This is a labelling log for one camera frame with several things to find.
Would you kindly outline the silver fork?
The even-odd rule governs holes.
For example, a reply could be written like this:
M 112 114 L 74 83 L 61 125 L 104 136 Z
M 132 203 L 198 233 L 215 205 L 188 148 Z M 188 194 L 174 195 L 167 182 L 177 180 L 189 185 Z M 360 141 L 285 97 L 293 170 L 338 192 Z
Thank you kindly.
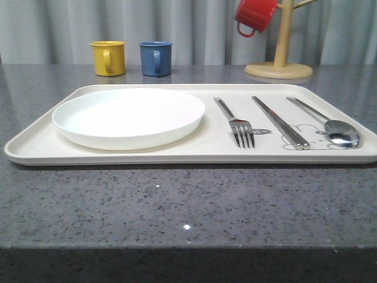
M 214 101 L 226 115 L 238 148 L 240 150 L 254 149 L 254 135 L 250 122 L 235 118 L 232 111 L 220 97 L 215 97 Z

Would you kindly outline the white round plate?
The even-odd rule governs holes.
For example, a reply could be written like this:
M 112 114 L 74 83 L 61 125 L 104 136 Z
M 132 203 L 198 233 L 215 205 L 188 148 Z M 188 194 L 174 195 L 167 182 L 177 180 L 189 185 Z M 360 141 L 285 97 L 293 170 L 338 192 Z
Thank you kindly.
M 97 91 L 58 106 L 52 120 L 68 140 L 101 150 L 138 150 L 180 140 L 199 126 L 206 107 L 183 91 Z

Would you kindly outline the silver spoon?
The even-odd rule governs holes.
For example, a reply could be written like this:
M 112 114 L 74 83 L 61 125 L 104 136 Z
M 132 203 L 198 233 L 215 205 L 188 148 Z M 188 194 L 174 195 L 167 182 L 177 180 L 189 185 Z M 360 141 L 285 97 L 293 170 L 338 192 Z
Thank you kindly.
M 310 105 L 295 97 L 286 97 L 290 102 L 308 111 L 310 114 L 323 119 L 324 130 L 329 141 L 339 147 L 355 149 L 361 146 L 361 135 L 351 124 L 340 120 L 330 119 Z

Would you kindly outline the cream rabbit serving tray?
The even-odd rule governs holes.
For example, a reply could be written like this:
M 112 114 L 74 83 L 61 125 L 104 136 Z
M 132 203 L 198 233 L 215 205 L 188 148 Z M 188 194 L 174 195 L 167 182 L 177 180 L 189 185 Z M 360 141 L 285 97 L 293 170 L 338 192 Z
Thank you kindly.
M 313 163 L 350 164 L 376 161 L 376 134 L 318 97 L 307 88 L 289 84 L 171 84 L 169 89 L 198 97 L 206 113 L 197 130 L 187 137 L 143 150 L 109 151 L 83 147 L 63 137 L 46 112 L 5 145 L 6 156 L 27 166 L 173 163 Z M 296 150 L 252 100 L 256 96 L 309 143 Z M 251 122 L 255 147 L 240 150 L 228 122 L 216 105 L 220 97 L 232 112 Z M 333 145 L 323 131 L 323 121 L 289 101 L 298 98 L 332 119 L 345 121 L 361 135 L 357 149 Z

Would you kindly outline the blue mug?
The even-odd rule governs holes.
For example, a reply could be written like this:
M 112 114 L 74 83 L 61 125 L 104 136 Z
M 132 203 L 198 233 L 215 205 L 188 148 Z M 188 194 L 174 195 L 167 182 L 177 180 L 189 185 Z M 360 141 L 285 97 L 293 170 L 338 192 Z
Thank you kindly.
M 150 77 L 163 77 L 171 74 L 170 41 L 144 41 L 139 43 L 142 72 Z

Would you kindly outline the yellow mug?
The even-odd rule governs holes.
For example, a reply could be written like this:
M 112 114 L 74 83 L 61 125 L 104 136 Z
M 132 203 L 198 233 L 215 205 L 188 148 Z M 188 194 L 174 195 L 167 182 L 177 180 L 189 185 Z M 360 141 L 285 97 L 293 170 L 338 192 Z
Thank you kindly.
M 125 74 L 125 42 L 94 41 L 90 46 L 96 75 L 113 77 Z

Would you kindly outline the wooden mug tree stand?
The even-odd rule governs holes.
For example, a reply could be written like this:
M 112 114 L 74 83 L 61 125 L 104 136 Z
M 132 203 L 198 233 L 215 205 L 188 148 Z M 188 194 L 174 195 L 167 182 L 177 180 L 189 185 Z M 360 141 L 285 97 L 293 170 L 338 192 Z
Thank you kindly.
M 274 61 L 254 62 L 245 66 L 244 72 L 257 77 L 274 79 L 300 79 L 313 75 L 313 70 L 303 64 L 287 61 L 290 30 L 292 25 L 293 10 L 305 6 L 316 0 L 294 1 L 284 0 L 277 7 L 281 10 L 279 33 L 277 38 Z

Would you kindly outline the red mug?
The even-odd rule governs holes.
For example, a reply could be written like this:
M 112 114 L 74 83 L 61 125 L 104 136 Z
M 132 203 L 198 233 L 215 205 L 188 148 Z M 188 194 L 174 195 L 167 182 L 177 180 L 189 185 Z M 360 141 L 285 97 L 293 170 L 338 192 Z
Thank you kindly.
M 256 31 L 262 33 L 269 25 L 277 5 L 277 0 L 241 0 L 234 15 L 238 33 L 246 38 L 254 36 Z M 241 24 L 251 28 L 251 33 L 244 33 Z

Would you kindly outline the grey curtain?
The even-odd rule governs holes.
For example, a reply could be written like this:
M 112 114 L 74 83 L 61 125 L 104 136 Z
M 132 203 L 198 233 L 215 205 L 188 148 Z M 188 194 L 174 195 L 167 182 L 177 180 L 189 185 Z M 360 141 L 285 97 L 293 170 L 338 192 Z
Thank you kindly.
M 251 38 L 236 29 L 237 1 L 2 1 L 1 62 L 91 64 L 90 42 L 171 41 L 175 65 L 270 61 L 281 12 Z M 316 1 L 293 12 L 288 59 L 307 65 L 376 63 L 376 2 Z

